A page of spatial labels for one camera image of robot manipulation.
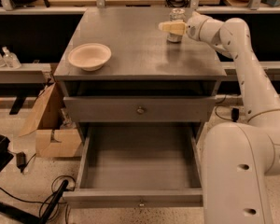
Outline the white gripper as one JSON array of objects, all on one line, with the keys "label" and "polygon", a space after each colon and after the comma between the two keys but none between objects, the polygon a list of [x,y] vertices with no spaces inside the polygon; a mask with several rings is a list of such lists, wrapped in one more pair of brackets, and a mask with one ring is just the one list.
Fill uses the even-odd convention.
[{"label": "white gripper", "polygon": [[187,24],[183,21],[165,21],[159,24],[159,29],[174,35],[186,33],[195,41],[210,42],[212,38],[209,28],[210,20],[212,20],[211,17],[193,11]]}]

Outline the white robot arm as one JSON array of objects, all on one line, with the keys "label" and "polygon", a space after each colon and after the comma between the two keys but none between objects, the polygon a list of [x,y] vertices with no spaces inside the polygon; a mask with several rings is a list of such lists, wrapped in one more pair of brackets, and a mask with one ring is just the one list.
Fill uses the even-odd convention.
[{"label": "white robot arm", "polygon": [[280,175],[280,96],[252,49],[248,25],[194,12],[187,21],[165,21],[159,29],[202,41],[233,59],[245,108],[245,123],[220,123],[204,139],[204,224],[273,224],[265,177]]}]

